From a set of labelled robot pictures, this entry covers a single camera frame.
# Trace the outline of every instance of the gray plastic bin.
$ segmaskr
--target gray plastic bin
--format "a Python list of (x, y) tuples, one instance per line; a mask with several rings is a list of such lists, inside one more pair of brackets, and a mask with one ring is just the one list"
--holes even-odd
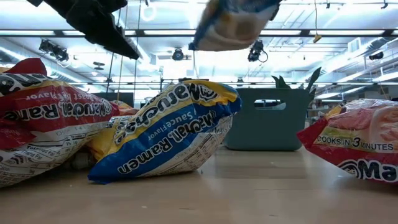
[[(305, 113), (310, 102), (309, 92), (299, 89), (240, 88), (241, 111), (234, 116), (233, 125), (224, 145), (232, 150), (294, 151), (301, 142), (296, 133), (305, 126)], [(282, 100), (283, 110), (259, 110), (256, 100)]]

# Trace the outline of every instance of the green plant leaves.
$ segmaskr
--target green plant leaves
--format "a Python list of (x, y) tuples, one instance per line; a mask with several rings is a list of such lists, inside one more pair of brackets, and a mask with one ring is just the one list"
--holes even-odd
[(312, 73), (310, 82), (308, 83), (308, 86), (307, 86), (306, 90), (308, 90), (308, 91), (311, 90), (311, 87), (312, 87), (313, 83), (315, 83), (315, 81), (319, 78), (319, 74), (321, 73), (321, 69), (322, 69), (322, 67), (319, 67), (318, 69), (316, 69)]
[(274, 80), (275, 80), (275, 87), (279, 88), (279, 79), (273, 75), (271, 75), (271, 77), (274, 78)]
[(275, 76), (272, 76), (272, 77), (275, 80), (276, 88), (291, 88), (288, 84), (286, 84), (286, 82), (285, 82), (283, 77), (279, 77), (279, 78), (277, 78)]
[(314, 88), (311, 92), (310, 92), (310, 102), (313, 101), (313, 99), (315, 98), (315, 92), (317, 91), (316, 88)]

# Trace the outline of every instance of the ramen package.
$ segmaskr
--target ramen package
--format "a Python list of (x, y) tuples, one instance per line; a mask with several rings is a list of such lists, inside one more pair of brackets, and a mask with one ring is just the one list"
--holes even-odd
[(22, 64), (7, 72), (30, 73), (0, 74), (0, 187), (62, 164), (119, 114), (118, 106), (35, 69), (44, 68), (37, 58)]
[(137, 109), (134, 109), (133, 107), (129, 106), (127, 103), (119, 101), (119, 100), (113, 100), (111, 101), (112, 103), (116, 104), (119, 108), (119, 115), (134, 115), (138, 112)]
[(398, 184), (398, 102), (362, 99), (337, 106), (298, 138), (359, 179)]
[(136, 115), (111, 119), (103, 143), (90, 145), (100, 150), (88, 178), (106, 184), (196, 170), (223, 141), (240, 108), (238, 93), (227, 85), (187, 80), (169, 86)]
[(190, 44), (190, 50), (248, 48), (279, 10), (281, 0), (210, 0)]

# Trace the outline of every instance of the table surface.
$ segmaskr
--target table surface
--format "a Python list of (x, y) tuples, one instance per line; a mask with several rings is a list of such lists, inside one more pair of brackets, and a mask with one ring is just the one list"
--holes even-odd
[(108, 185), (87, 173), (0, 189), (0, 223), (397, 223), (397, 186), (355, 179), (304, 149), (221, 148), (189, 174)]

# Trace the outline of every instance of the blue and yellow ramen package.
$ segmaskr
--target blue and yellow ramen package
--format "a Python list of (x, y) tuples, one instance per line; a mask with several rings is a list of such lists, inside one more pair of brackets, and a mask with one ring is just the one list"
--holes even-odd
[(188, 80), (170, 86), (136, 115), (111, 119), (91, 145), (99, 161), (88, 178), (106, 184), (196, 170), (214, 154), (240, 109), (238, 93), (227, 85)]
[(273, 20), (281, 0), (210, 0), (197, 27), (190, 50), (248, 48)]

